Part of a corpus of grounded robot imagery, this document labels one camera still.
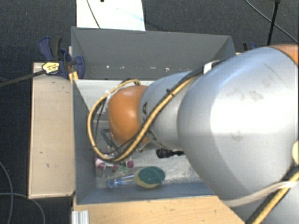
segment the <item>gray carpet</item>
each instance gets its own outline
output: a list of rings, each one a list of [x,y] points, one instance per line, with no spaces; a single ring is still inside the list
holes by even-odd
[[[271,18],[273,0],[249,0]],[[267,43],[270,23],[244,0],[142,0],[147,30],[231,35],[235,48],[243,42]],[[0,0],[0,77],[13,79],[32,71],[43,59],[37,42],[44,36],[61,36],[62,47],[71,44],[76,24],[76,0]],[[298,40],[299,0],[281,0],[277,24]],[[272,44],[294,43],[274,28]],[[14,191],[27,194],[30,134],[30,81],[0,88],[0,161],[7,168]],[[0,170],[0,192],[9,185]],[[70,220],[70,198],[38,200],[46,223]],[[10,198],[0,196],[0,224],[7,223]],[[15,198],[13,224],[42,223],[32,203]]]

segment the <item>white cable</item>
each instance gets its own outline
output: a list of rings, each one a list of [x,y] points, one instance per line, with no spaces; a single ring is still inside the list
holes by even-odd
[[[271,186],[268,186],[258,192],[252,193],[250,195],[243,196],[243,197],[233,199],[233,200],[228,200],[228,201],[222,200],[222,202],[225,205],[227,205],[228,207],[238,207],[238,206],[242,206],[245,204],[253,203],[262,198],[266,198],[269,194],[271,194],[279,189],[292,188],[297,184],[298,184],[298,182],[279,182],[279,183],[275,183]]]

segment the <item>black cable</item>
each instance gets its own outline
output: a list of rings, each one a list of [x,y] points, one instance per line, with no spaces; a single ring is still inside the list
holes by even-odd
[[[86,2],[87,2],[87,4],[88,4],[88,7],[89,7],[90,12],[92,13],[92,16],[93,16],[93,19],[94,19],[95,23],[97,24],[98,28],[100,28],[100,25],[98,24],[98,21],[97,21],[97,19],[95,18],[94,14],[93,14],[93,10],[92,10],[92,8],[90,7],[90,4],[89,4],[88,0],[86,0]]]
[[[264,14],[262,14],[256,7],[254,7],[248,0],[245,0],[245,1],[252,9],[254,9],[257,13],[259,13],[264,19],[266,19],[268,22],[272,22],[268,17],[266,17]],[[296,42],[298,44],[298,41],[294,37],[292,37],[290,34],[288,34],[285,30],[283,30],[280,26],[278,26],[275,23],[274,23],[274,26],[277,27],[280,31],[285,33],[288,37],[290,37],[294,42]]]
[[[214,63],[214,66],[218,65],[220,62],[222,61],[219,61],[219,62],[216,62]],[[125,153],[129,148],[130,146],[132,145],[132,143],[134,142],[135,138],[139,135],[139,133],[141,132],[141,130],[144,128],[148,118],[152,115],[152,113],[154,112],[154,110],[159,106],[159,104],[161,104],[167,97],[170,93],[172,93],[176,88],[178,88],[182,83],[184,83],[185,81],[189,80],[190,78],[192,77],[196,77],[196,76],[199,76],[203,73],[203,67],[201,66],[200,68],[197,68],[191,72],[189,72],[187,75],[185,75],[178,83],[176,83],[171,89],[167,90],[166,91],[166,94],[157,102],[157,104],[155,105],[155,107],[151,110],[151,112],[149,113],[149,115],[147,116],[147,118],[144,120],[144,122],[141,124],[139,130],[137,131],[137,133],[131,138],[131,143],[127,146],[127,148],[125,148],[123,150],[122,153]],[[127,158],[129,155],[131,155],[135,149],[133,149],[130,153],[128,153],[127,156],[125,156],[123,159]],[[115,159],[119,158],[120,156],[116,156],[114,158],[112,158],[109,162],[113,162]]]
[[[284,175],[284,177],[282,178],[282,182],[284,181],[288,181],[290,179],[290,177],[292,177],[299,169],[299,166],[292,166],[289,171]],[[256,216],[265,208],[265,206],[268,204],[268,202],[278,193],[278,191],[269,194],[264,201],[256,208],[256,210],[250,215],[250,217],[248,218],[248,220],[245,222],[245,224],[251,224]]]
[[[103,113],[103,109],[104,109],[104,106],[105,106],[105,103],[106,103],[106,100],[107,99],[104,99],[100,104],[99,104],[99,108],[101,107],[101,111],[98,115],[98,118],[97,118],[97,124],[96,124],[96,127],[95,127],[95,134],[94,134],[94,138],[95,140],[97,140],[97,135],[98,135],[98,126],[99,126],[99,122],[100,122],[100,118],[101,118],[101,115]]]
[[[11,195],[11,193],[7,192],[7,193],[0,193],[0,196],[7,196],[7,195]],[[19,196],[19,197],[23,197],[25,198],[26,200],[29,200],[31,202],[33,202],[37,207],[38,209],[41,211],[42,213],[42,216],[43,216],[43,224],[46,224],[46,216],[45,216],[45,213],[42,209],[42,207],[40,206],[40,204],[34,200],[34,199],[29,199],[27,196],[23,195],[23,194],[20,194],[20,193],[13,193],[14,196]]]
[[[14,189],[13,189],[13,184],[11,182],[11,179],[9,177],[9,174],[6,170],[6,168],[4,167],[4,165],[2,164],[2,162],[0,162],[0,166],[1,168],[3,169],[3,172],[5,173],[6,175],[6,178],[8,180],[8,183],[9,183],[9,187],[10,187],[10,193],[7,193],[8,195],[11,195],[11,201],[10,201],[10,212],[9,212],[9,217],[8,217],[8,221],[7,221],[7,224],[10,224],[10,221],[11,221],[11,217],[13,215],[13,209],[14,209]]]
[[[277,10],[278,10],[278,5],[280,3],[280,0],[275,0],[275,6],[274,6],[274,11],[273,11],[273,16],[272,16],[272,21],[271,21],[271,26],[270,26],[270,32],[268,36],[268,41],[267,41],[267,46],[270,46],[271,43],[271,38],[272,38],[272,33],[273,33],[273,28],[275,24],[275,19],[277,15]]]
[[[2,82],[0,84],[0,88],[4,87],[4,86],[7,86],[7,85],[10,85],[10,84],[17,83],[19,81],[31,79],[31,78],[34,78],[34,77],[37,77],[37,76],[40,76],[40,75],[43,75],[43,74],[45,74],[45,72],[43,70],[41,70],[41,71],[35,72],[33,74],[25,75],[25,76],[22,76],[22,77],[13,79],[13,80],[8,80],[8,81],[5,81],[5,82]]]

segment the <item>round sponge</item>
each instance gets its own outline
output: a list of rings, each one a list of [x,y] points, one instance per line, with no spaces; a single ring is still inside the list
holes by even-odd
[[[165,179],[165,172],[154,166],[142,168],[134,173],[135,182],[144,188],[154,188]]]

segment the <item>wooden board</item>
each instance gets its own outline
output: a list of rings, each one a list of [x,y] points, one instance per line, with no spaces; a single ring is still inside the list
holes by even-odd
[[[90,224],[243,224],[216,196],[129,203],[76,205],[89,210]]]

